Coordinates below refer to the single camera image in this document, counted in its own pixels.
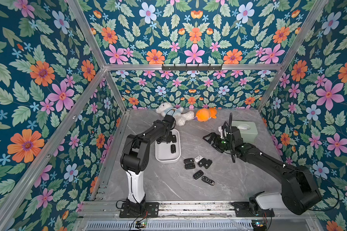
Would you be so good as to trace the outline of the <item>white car key fob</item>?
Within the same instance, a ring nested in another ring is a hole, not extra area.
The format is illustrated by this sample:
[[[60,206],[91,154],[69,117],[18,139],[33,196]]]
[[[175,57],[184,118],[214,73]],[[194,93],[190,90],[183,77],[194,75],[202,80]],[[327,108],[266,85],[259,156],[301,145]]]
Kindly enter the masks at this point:
[[[203,156],[197,156],[197,157],[194,158],[194,161],[195,161],[195,162],[199,162],[199,161],[201,161],[202,159],[203,159]]]

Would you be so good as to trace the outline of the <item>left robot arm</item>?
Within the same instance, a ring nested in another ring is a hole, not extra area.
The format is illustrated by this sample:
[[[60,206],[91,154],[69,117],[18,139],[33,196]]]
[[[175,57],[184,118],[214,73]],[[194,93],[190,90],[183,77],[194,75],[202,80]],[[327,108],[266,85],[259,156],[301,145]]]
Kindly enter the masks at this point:
[[[150,146],[158,138],[167,138],[173,129],[175,119],[166,115],[138,135],[128,135],[120,157],[120,165],[128,178],[127,201],[138,206],[144,204],[144,171],[149,163]]]

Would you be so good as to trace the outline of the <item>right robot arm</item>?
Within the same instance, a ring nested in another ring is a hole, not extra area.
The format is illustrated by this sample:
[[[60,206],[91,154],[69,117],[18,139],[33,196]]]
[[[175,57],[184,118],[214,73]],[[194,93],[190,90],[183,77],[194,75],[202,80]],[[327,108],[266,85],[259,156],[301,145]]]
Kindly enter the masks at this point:
[[[232,161],[238,158],[252,164],[281,184],[281,192],[259,192],[250,197],[252,213],[267,209],[288,209],[296,215],[302,215],[322,200],[313,175],[305,167],[285,164],[255,145],[244,142],[236,127],[222,126],[221,129],[221,135],[211,132],[203,139],[218,152],[229,152]]]

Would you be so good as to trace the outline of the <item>white storage tray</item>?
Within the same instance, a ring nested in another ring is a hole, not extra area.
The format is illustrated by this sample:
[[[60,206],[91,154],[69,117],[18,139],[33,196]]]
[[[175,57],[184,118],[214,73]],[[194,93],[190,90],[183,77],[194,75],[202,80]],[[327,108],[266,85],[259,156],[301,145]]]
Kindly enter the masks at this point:
[[[174,141],[171,141],[170,143],[162,142],[160,144],[157,144],[157,141],[155,142],[155,158],[157,161],[163,164],[175,163],[181,157],[181,143],[179,131],[173,129],[172,136],[174,137]],[[174,154],[171,153],[172,144],[175,144],[176,146],[176,153]]]

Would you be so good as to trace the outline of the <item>green tissue box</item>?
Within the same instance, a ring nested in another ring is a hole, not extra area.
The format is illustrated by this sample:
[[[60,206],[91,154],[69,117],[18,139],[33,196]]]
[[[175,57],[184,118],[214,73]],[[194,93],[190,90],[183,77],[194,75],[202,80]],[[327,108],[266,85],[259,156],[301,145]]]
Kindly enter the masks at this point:
[[[254,143],[258,136],[258,130],[254,122],[249,121],[232,121],[232,126],[240,130],[244,142]]]

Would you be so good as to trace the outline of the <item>black key left upper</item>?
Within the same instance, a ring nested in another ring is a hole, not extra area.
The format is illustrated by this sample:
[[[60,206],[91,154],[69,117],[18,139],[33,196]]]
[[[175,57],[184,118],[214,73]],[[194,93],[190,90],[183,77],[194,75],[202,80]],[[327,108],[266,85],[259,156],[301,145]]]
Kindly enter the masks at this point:
[[[193,158],[187,158],[184,160],[184,164],[189,164],[189,163],[193,163],[194,159]]]

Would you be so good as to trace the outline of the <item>black key centre pair right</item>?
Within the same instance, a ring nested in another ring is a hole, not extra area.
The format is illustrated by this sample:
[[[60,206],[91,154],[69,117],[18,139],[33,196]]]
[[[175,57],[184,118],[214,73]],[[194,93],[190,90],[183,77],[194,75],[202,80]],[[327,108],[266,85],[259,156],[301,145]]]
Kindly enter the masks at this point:
[[[205,169],[208,169],[212,165],[212,163],[213,161],[211,159],[208,159],[203,166]]]

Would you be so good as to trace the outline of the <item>black key pair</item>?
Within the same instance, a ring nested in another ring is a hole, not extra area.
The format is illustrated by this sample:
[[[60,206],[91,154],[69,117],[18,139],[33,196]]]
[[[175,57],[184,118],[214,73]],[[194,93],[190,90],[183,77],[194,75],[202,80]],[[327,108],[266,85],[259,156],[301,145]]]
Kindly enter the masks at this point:
[[[208,159],[203,166],[205,169],[208,169],[212,165],[212,163],[213,161],[211,159]]]
[[[204,164],[207,162],[207,159],[206,158],[202,158],[199,162],[198,162],[198,166],[199,167],[202,167],[204,166]]]

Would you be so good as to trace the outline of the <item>black key centre pair left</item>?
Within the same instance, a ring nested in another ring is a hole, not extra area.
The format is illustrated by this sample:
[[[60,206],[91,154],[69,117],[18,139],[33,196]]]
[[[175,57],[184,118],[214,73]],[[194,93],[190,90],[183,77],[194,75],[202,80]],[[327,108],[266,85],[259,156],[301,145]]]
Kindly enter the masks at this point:
[[[207,159],[206,158],[202,158],[199,162],[198,162],[198,166],[199,167],[202,167],[204,166],[204,164],[207,162]]]

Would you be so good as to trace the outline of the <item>black key left lower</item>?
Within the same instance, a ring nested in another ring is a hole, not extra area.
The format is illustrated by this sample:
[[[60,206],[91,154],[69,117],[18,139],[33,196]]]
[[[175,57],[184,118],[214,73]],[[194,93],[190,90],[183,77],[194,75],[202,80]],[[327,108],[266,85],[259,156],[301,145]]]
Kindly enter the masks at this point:
[[[195,164],[194,163],[188,163],[188,164],[185,164],[184,168],[189,170],[189,169],[195,169]]]

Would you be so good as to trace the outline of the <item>black chrome key lowest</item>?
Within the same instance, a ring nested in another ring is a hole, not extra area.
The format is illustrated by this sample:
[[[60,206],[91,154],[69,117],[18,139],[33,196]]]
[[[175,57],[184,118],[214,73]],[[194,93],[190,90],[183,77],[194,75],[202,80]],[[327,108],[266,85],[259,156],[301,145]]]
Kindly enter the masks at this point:
[[[211,180],[210,178],[208,178],[206,176],[202,176],[201,180],[208,185],[211,185],[211,186],[215,185],[215,181]]]

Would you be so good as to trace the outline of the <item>orange plush fish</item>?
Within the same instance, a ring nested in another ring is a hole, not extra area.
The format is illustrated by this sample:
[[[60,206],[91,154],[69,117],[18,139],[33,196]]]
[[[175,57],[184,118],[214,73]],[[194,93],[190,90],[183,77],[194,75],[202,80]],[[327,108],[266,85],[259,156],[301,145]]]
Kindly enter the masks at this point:
[[[212,118],[216,118],[217,110],[215,108],[203,108],[196,112],[195,120],[206,122]]]

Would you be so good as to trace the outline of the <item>black wall hook rail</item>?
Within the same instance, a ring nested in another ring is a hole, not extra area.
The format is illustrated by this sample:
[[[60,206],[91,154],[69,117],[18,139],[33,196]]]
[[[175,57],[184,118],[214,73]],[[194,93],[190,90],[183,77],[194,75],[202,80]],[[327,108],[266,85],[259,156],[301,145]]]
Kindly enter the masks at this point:
[[[162,71],[219,71],[222,70],[223,65],[220,64],[163,64]]]

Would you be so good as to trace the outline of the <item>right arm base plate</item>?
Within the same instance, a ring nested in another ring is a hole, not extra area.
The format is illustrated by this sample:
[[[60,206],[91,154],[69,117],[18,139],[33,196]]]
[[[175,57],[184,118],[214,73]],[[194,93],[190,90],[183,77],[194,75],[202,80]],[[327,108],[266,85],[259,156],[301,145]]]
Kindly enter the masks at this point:
[[[256,202],[232,202],[237,217],[275,217],[271,209],[261,209]]]

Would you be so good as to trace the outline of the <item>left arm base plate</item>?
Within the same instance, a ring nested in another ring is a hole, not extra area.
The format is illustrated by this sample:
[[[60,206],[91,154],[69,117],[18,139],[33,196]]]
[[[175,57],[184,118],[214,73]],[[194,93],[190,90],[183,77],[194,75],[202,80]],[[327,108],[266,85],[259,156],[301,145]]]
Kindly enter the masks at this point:
[[[158,202],[144,202],[136,204],[133,202],[123,202],[120,209],[120,218],[156,218],[158,217],[160,204]]]

